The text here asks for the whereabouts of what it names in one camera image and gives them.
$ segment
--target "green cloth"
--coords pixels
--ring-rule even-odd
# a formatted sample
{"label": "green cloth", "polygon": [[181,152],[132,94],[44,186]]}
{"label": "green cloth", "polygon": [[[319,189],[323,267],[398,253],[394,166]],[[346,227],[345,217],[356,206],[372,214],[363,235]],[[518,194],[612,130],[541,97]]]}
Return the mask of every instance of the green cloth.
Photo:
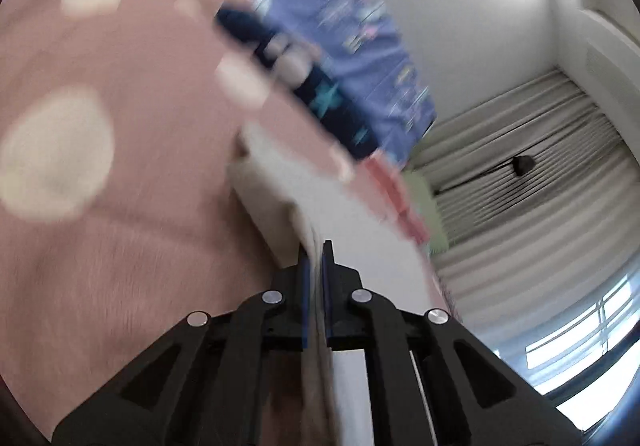
{"label": "green cloth", "polygon": [[438,204],[431,193],[429,183],[416,170],[402,172],[402,178],[409,191],[413,205],[422,215],[422,220],[431,234],[431,239],[429,240],[431,252],[434,255],[444,253],[449,249],[449,238],[442,224]]}

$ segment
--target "star print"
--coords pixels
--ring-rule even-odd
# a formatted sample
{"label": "star print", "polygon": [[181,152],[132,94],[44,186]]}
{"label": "star print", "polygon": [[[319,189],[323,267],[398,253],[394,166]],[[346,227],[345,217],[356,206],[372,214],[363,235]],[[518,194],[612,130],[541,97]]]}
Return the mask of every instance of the star print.
{"label": "star print", "polygon": [[366,130],[366,128],[362,127],[358,132],[356,132],[356,135],[353,136],[353,144],[354,145],[359,145],[361,144],[364,139],[367,138],[367,136],[369,136],[369,131]]}
{"label": "star print", "polygon": [[329,109],[336,110],[341,104],[342,97],[338,94],[338,85],[329,87],[322,82],[316,89],[316,97],[309,103],[309,108],[322,119]]}

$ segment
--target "pink bedsheet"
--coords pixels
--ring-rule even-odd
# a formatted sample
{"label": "pink bedsheet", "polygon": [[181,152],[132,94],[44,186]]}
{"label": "pink bedsheet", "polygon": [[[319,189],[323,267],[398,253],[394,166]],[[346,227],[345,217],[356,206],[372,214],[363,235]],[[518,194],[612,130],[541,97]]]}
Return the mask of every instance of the pink bedsheet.
{"label": "pink bedsheet", "polygon": [[[350,176],[212,28],[222,1],[0,4],[0,373],[47,436],[188,312],[231,311],[269,285],[273,261],[225,177],[245,120]],[[386,216],[354,174],[348,188]]]}

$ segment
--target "wall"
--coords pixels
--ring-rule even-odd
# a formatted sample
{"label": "wall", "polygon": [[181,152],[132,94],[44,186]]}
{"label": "wall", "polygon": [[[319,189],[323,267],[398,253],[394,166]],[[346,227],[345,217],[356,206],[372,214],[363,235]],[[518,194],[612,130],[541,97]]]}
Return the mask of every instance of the wall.
{"label": "wall", "polygon": [[631,0],[554,0],[558,64],[640,161],[640,14]]}
{"label": "wall", "polygon": [[556,62],[549,0],[385,0],[440,120],[542,74]]}

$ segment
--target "folded cloth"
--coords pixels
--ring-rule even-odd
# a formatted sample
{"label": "folded cloth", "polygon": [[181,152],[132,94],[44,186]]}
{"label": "folded cloth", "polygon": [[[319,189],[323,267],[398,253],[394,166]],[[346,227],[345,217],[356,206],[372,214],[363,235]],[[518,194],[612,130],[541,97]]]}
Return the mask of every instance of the folded cloth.
{"label": "folded cloth", "polygon": [[405,311],[447,309],[433,269],[393,224],[279,148],[258,125],[244,125],[239,137],[246,153],[228,167],[232,188],[280,266],[296,263],[300,243],[312,264],[302,444],[373,445],[364,354],[324,345],[322,243],[332,240],[338,263],[359,270],[364,287]]}
{"label": "folded cloth", "polygon": [[313,62],[304,46],[283,31],[265,25],[255,14],[226,4],[216,20],[239,42],[257,44],[254,54],[262,66],[272,70],[302,100],[354,159],[363,159],[378,148],[378,140],[361,109]]}
{"label": "folded cloth", "polygon": [[404,165],[436,114],[385,3],[254,0],[254,7],[322,48],[322,68],[360,105],[385,152]]}

